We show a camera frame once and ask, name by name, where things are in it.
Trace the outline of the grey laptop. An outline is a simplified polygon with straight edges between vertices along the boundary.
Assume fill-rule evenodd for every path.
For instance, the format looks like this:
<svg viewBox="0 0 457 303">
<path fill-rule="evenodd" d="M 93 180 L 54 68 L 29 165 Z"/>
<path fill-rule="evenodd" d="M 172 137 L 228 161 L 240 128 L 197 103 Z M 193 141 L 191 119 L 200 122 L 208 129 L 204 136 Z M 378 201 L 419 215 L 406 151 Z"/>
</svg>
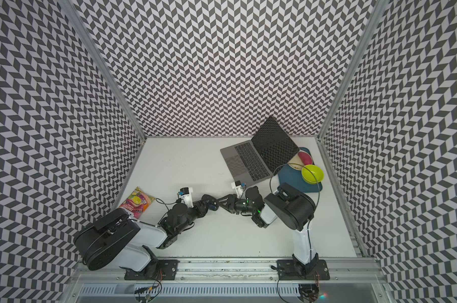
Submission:
<svg viewBox="0 0 457 303">
<path fill-rule="evenodd" d="M 250 187 L 269 179 L 300 151 L 270 116 L 252 139 L 220 150 L 233 180 Z"/>
</svg>

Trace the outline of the black wireless mouse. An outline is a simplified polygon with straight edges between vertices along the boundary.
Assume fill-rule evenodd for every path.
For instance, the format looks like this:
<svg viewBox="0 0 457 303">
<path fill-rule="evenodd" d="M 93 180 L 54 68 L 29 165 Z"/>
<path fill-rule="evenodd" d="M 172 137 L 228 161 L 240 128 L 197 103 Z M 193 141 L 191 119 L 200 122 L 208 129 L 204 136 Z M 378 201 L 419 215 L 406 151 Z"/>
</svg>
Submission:
<svg viewBox="0 0 457 303">
<path fill-rule="evenodd" d="M 217 199 L 215 199 L 213 197 L 207 199 L 207 206 L 208 206 L 209 210 L 214 211 L 214 212 L 219 209 Z"/>
</svg>

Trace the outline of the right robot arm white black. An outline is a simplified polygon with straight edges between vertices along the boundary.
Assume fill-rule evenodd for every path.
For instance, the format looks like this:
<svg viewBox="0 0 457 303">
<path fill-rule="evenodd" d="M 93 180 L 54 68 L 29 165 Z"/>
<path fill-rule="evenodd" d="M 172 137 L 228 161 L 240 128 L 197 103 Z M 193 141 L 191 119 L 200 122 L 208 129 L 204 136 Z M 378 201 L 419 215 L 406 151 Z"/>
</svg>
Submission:
<svg viewBox="0 0 457 303">
<path fill-rule="evenodd" d="M 259 228 L 267 228 L 280 220 L 292 231 L 293 254 L 287 265 L 279 261 L 276 270 L 280 279 L 320 279 L 317 271 L 322 260 L 311 240 L 311 223 L 317 203 L 305 193 L 283 183 L 275 193 L 262 197 L 258 187 L 228 194 L 216 200 L 219 207 L 236 215 L 247 215 Z"/>
</svg>

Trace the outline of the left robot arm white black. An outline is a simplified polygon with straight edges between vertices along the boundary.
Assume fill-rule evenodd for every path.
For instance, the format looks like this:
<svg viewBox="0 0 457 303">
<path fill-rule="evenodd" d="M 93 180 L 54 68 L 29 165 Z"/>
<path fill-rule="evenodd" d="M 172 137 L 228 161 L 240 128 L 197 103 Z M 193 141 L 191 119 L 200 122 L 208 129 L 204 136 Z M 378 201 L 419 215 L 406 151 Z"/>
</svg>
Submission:
<svg viewBox="0 0 457 303">
<path fill-rule="evenodd" d="M 192 207 L 178 199 L 158 225 L 151 225 L 118 208 L 77 232 L 73 244 L 91 271 L 114 266 L 126 270 L 126 280 L 137 276 L 154 280 L 161 266 L 153 249 L 168 248 L 196 219 L 217 209 L 217 200 L 207 194 Z"/>
</svg>

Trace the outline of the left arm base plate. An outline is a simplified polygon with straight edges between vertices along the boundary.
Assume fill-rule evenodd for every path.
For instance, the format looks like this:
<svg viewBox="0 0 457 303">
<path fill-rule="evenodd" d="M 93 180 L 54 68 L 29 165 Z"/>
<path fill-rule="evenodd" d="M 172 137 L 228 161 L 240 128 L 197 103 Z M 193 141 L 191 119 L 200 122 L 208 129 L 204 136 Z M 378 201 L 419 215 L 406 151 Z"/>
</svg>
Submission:
<svg viewBox="0 0 457 303">
<path fill-rule="evenodd" d="M 141 271 L 126 270 L 125 280 L 175 280 L 178 260 L 151 260 Z"/>
</svg>

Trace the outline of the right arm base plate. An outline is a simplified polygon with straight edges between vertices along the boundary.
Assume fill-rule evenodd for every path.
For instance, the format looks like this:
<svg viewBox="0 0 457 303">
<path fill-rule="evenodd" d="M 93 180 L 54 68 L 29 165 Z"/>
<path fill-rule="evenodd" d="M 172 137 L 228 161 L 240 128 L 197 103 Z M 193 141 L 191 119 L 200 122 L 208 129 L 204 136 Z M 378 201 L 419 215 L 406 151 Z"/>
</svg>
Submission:
<svg viewBox="0 0 457 303">
<path fill-rule="evenodd" d="M 276 268 L 280 280 L 330 280 L 329 269 L 325 260 L 316 260 L 308 265 L 300 265 L 295 260 L 277 260 Z"/>
</svg>

